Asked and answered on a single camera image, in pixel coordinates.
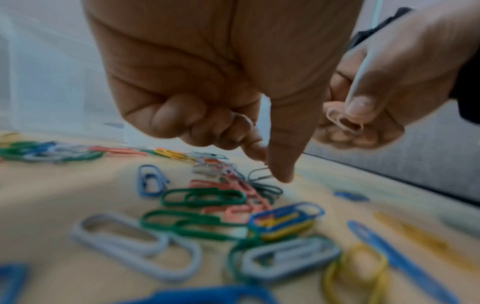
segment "beige table surface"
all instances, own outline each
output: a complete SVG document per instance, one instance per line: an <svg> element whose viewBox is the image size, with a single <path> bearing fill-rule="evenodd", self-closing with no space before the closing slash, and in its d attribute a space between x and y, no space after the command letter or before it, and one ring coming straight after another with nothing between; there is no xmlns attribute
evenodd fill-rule
<svg viewBox="0 0 480 304"><path fill-rule="evenodd" d="M22 137L32 138L51 140L57 137ZM172 141L167 148L185 152L192 149L178 141ZM195 150L219 152L214 148ZM263 166L242 157L239 151L222 153L230 156L243 173ZM0 262L26 261L31 265L19 304L106 304L145 297L163 288L211 286L227 282L223 269L231 246L229 243L202 241L203 262L199 272L185 282L168 284L132 271L69 239L72 226L94 213L116 211L138 217L159 206L156 200L142 199L137 194L137 169L142 164L154 164L161 168L171 180L171 188L186 187L194 178L204 179L201 175L192 174L191 164L156 156L105 156L95 161L62 165L0 163ZM342 249L359 242L348 229L347 221L361 221L455 292L461 303L480 303L478 272L464 271L446 263L373 217L373 212L377 210L401 217L442 236L458 251L480 264L480 240L442 223L448 222L465 231L478 233L480 209L307 155L297 163L296 179L292 184L268 182L279 185L285 191L276 203L278 206L299 201L321 205L326 215L317 221L315 231L332 238ZM361 192L372 202L348 202L334 197L334 190ZM189 257L179 248L171 248L154 260L175 268L186 265ZM361 263L358 267L367 273L371 270L371 263ZM321 274L319 270L312 271L271 289L279 303L324 303L320 290ZM342 287L338 290L347 298L347 303L364 302L344 292ZM401 272L392 271L385 303L437 302Z"/></svg>

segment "pile of paper clips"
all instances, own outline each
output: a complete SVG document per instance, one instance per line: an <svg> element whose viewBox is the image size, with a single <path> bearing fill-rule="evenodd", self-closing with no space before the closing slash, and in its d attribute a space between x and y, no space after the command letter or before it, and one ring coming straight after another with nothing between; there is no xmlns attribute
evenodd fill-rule
<svg viewBox="0 0 480 304"><path fill-rule="evenodd" d="M43 157L44 153L48 155L50 146L46 143L43 145L40 147L45 150L30 150L27 153L29 158L32 153L36 153L36 157ZM19 153L23 153L25 151L22 149L30 149L31 146L16 144L9 148L19 149ZM102 147L89 147L87 151L73 147L66 149L78 153L111 152ZM163 148L140 152L191 162L194 173L216 180L194 179L188 188L169 189L170 180L158 167L142 165L138 168L138 193L141 197L157 198L160 208L146 212L140 218L111 212L92 215L74 226L72 238L135 271L167 282L187 280L200 269L203 259L201 244L192 239L232 242L226 257L225 274L227 280L240 284L162 290L147 298L129 300L123 304L234 304L244 296L276 304L277 301L266 287L323 268L325 272L321 288L329 303L343 303L335 289L336 281L341 279L345 280L344 288L368 291L367 303L380 304L387 292L389 266L403 272L436 300L447 304L459 303L456 295L362 223L348 222L349 229L362 243L342 254L333 240L313 232L315 222L326 215L323 208L309 202L274 208L276 198L283 191L261 182L271 178L270 174L255 177L266 168L254 170L245 177L236 165L228 163L228 159L222 155L181 153ZM87 229L92 224L106 221L143 231L156 241L144 243L109 233L92 233ZM172 243L191 254L191 262L187 267L171 270L146 259L162 253ZM358 275L352 266L353 255L358 252L370 253L379 260L378 270L370 279ZM22 267L6 269L19 269L16 273L25 275ZM20 286L23 281L17 277L15 282ZM12 290L12 298L18 289Z"/></svg>

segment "human hand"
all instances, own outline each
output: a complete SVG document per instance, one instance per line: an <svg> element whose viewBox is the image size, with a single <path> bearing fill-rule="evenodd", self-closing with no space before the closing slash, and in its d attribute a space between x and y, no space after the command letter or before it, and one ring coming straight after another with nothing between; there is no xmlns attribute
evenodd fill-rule
<svg viewBox="0 0 480 304"><path fill-rule="evenodd" d="M342 58L313 138L339 149L391 143L449 99L479 45L475 0L444 1L394 21Z"/></svg>
<svg viewBox="0 0 480 304"><path fill-rule="evenodd" d="M362 1L84 0L121 115L194 146L241 146L283 182L310 140ZM254 125L271 99L268 148Z"/></svg>

